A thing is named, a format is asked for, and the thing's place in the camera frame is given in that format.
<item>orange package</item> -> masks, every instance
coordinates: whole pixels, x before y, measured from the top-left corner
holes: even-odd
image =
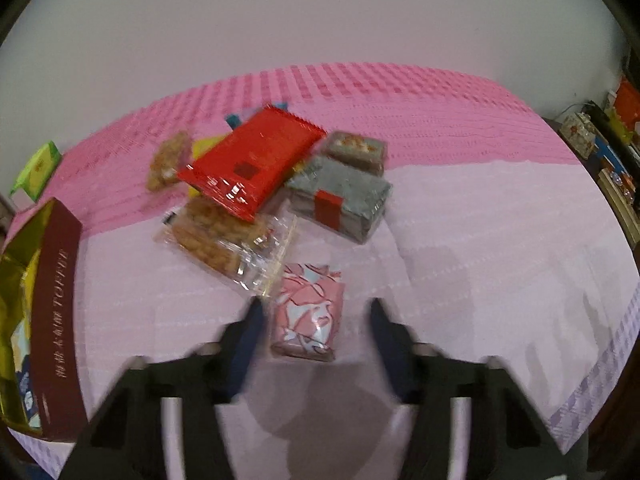
[[[322,128],[267,106],[177,176],[252,222],[290,169],[325,135]]]

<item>clear plastic package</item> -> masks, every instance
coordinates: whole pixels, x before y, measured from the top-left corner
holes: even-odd
[[[176,175],[188,163],[190,154],[191,137],[187,132],[178,132],[165,140],[149,165],[146,188],[155,192],[179,182]]]
[[[282,273],[295,223],[264,214],[246,222],[196,196],[166,218],[161,240],[179,245],[245,290],[268,296]]]

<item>pink floral wrapping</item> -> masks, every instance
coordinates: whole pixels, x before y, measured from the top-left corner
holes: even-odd
[[[333,361],[342,315],[342,273],[329,266],[289,264],[274,303],[271,349],[280,355]]]

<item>pink tablecloth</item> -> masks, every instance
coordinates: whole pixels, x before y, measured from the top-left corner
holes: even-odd
[[[185,190],[149,195],[145,173],[179,128],[220,134],[226,113],[268,101],[288,101],[327,130],[387,140],[394,195],[364,246],[301,222],[290,259],[341,268],[346,282],[338,359],[260,356],[246,392],[222,410],[238,478],[394,477],[409,413],[389,393],[365,330],[372,296],[453,357],[503,357],[567,450],[638,334],[638,272],[625,237],[576,158],[519,99],[482,78],[394,64],[218,81],[133,112],[66,154],[44,198],[59,198],[84,224],[74,324],[88,411],[130,356],[180,356],[238,316],[244,297],[152,241]],[[18,438],[59,474],[70,445]],[[166,438],[175,444],[171,430]],[[177,447],[168,455],[180,478]]]

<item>snack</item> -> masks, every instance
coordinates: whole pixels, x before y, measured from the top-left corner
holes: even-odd
[[[31,257],[29,265],[20,278],[20,293],[22,295],[22,313],[27,324],[25,327],[27,339],[31,339],[31,307],[33,305],[33,289],[36,285],[38,262],[40,261],[40,249]]]
[[[287,182],[287,188],[293,211],[364,243],[382,219],[392,186],[318,155]]]
[[[211,269],[263,295],[279,276],[294,226],[267,215],[246,222],[204,196],[190,199],[165,223],[165,241],[176,242]]]
[[[187,132],[178,132],[165,140],[154,154],[146,176],[146,188],[159,191],[178,182],[176,174],[187,163],[191,139]]]
[[[347,132],[333,132],[322,153],[377,176],[385,173],[386,142]]]
[[[279,108],[280,110],[287,110],[289,105],[287,103],[271,103],[271,106]],[[246,108],[237,114],[229,114],[225,117],[226,124],[231,127],[232,130],[235,130],[240,124],[247,122],[251,117],[253,117],[257,112],[262,110],[262,107],[258,108]]]
[[[598,130],[587,114],[579,112],[568,114],[558,133],[584,160],[587,160],[595,150]]]
[[[228,134],[218,135],[215,137],[207,137],[206,139],[194,140],[191,145],[191,160],[196,160],[199,156],[207,153],[215,145],[219,144]],[[198,196],[200,192],[192,186],[189,186],[189,198]]]
[[[9,192],[16,211],[24,211],[36,204],[60,160],[62,155],[52,140],[31,156]]]
[[[334,338],[342,315],[342,275],[329,266],[285,266],[274,300],[271,349],[289,355],[333,361]]]
[[[251,222],[291,168],[324,135],[318,126],[269,106],[181,170],[178,177]]]
[[[25,319],[20,320],[11,336],[11,347],[14,353],[15,378],[27,423],[34,430],[39,430],[40,415],[31,386],[31,342],[27,336],[27,323]]]

